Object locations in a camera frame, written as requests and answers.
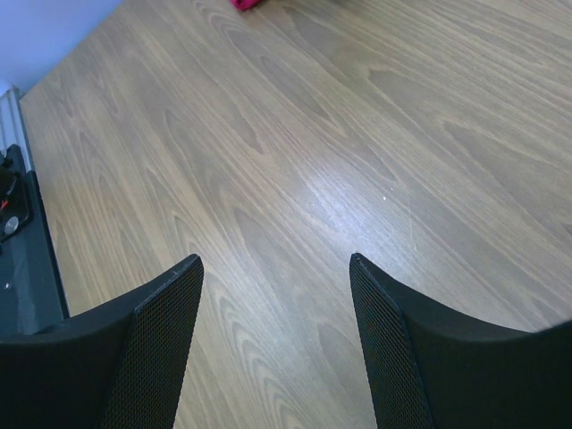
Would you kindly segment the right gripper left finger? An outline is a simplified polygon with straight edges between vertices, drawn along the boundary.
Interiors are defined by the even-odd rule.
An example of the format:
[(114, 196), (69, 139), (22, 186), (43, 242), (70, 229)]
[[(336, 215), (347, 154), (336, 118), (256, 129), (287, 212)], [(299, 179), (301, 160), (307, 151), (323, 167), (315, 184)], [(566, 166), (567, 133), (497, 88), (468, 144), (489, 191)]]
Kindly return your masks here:
[(1, 339), (3, 428), (171, 428), (204, 280), (192, 254), (33, 334)]

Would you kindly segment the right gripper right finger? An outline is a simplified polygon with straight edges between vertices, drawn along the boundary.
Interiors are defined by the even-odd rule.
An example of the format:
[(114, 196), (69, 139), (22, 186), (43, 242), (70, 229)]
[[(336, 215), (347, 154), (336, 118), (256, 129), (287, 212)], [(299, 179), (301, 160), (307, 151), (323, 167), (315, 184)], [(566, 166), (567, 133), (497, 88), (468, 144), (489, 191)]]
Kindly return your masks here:
[(570, 323), (538, 332), (488, 323), (358, 253), (349, 279), (379, 427), (570, 427)]

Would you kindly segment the folded pink t shirt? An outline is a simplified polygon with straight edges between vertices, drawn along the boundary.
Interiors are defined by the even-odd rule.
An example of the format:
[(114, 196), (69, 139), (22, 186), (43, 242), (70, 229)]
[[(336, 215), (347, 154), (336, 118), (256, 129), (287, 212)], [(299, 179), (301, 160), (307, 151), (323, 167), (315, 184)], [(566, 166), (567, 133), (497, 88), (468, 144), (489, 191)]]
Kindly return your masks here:
[(258, 4), (260, 4), (263, 0), (231, 0), (231, 4), (241, 12), (245, 12), (251, 10)]

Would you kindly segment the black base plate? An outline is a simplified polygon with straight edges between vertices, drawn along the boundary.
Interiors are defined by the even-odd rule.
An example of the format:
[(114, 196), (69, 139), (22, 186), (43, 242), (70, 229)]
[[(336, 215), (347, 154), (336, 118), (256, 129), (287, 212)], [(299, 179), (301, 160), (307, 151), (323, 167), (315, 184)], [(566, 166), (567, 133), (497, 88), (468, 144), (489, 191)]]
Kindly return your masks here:
[(32, 334), (68, 316), (38, 178), (12, 145), (1, 156), (1, 334)]

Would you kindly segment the aluminium frame rail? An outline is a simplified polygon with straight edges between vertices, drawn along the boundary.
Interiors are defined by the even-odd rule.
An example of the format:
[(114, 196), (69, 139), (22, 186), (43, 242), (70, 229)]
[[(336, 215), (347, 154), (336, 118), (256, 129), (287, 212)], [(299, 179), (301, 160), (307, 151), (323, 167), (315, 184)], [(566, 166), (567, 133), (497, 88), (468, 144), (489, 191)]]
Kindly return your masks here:
[(1, 95), (0, 102), (0, 147), (5, 155), (12, 145), (20, 148), (25, 171), (34, 171), (35, 167), (30, 151), (25, 122), (20, 106), (21, 92), (15, 88), (8, 88)]

